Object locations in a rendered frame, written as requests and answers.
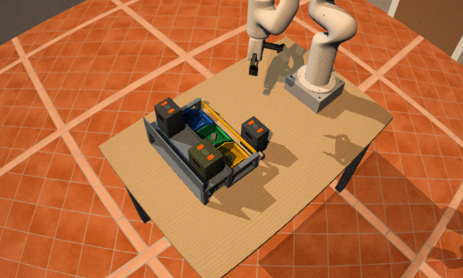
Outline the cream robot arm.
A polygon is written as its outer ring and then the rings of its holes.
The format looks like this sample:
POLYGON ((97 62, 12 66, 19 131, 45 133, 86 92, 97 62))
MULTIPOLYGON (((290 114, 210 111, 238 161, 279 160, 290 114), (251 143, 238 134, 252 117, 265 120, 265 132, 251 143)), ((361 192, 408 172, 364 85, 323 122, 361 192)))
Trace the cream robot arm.
MULTIPOLYGON (((276 10, 274 1, 248 0, 246 31, 250 36, 265 38, 270 33, 277 36, 287 29, 298 11, 299 0, 280 0, 276 10)), ((335 76, 331 73, 339 45, 356 35, 357 22, 334 0, 312 0, 308 13, 327 32, 314 35, 307 65, 299 69, 297 79, 311 92, 328 93, 336 85, 335 76)), ((290 59, 291 51, 284 43, 265 42, 263 48, 276 50, 284 62, 290 59)))

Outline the yellow thin bar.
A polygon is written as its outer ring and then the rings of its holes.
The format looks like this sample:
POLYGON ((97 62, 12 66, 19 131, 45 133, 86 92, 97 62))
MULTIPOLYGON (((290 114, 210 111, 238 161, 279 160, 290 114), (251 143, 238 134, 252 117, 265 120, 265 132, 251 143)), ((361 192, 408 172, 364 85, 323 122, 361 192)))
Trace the yellow thin bar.
MULTIPOLYGON (((252 148, 242 137, 240 137, 230 126, 228 126, 208 105, 206 105, 202 100, 201 104, 211 113, 213 114, 225 127, 227 127, 251 152, 257 152, 254 148, 252 148)), ((257 152, 258 153, 258 152, 257 152)), ((259 153, 258 153, 259 154, 259 153)), ((259 154, 259 157, 261 155, 259 154)))

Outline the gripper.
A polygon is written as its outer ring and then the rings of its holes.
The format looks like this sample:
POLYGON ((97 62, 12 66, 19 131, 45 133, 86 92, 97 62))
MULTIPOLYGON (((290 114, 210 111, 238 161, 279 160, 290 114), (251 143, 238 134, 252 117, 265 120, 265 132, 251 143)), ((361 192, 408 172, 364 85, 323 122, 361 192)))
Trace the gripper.
MULTIPOLYGON (((249 35, 250 36, 250 35, 249 35)), ((263 46, 265 44, 265 39, 267 39, 269 36, 265 38, 255 38, 250 36, 249 38, 249 43, 248 43, 248 55, 247 55, 247 60, 251 60, 250 62, 250 67, 249 67, 249 75, 257 76, 258 75, 258 64, 262 60, 262 54, 263 54, 263 46), (257 58, 258 57, 258 58, 257 58), (255 65, 255 62, 256 65, 255 65)))

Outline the green bin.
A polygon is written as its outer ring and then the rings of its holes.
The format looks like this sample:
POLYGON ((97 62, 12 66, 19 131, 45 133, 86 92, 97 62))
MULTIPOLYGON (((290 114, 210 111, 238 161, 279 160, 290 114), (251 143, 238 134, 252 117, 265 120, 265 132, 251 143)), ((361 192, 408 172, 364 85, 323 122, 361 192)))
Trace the green bin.
POLYGON ((195 132, 200 139, 207 138, 212 144, 216 143, 215 147, 218 148, 225 142, 232 142, 232 139, 217 125, 206 125, 199 131, 195 132), (211 141, 211 133, 216 134, 216 141, 211 141))

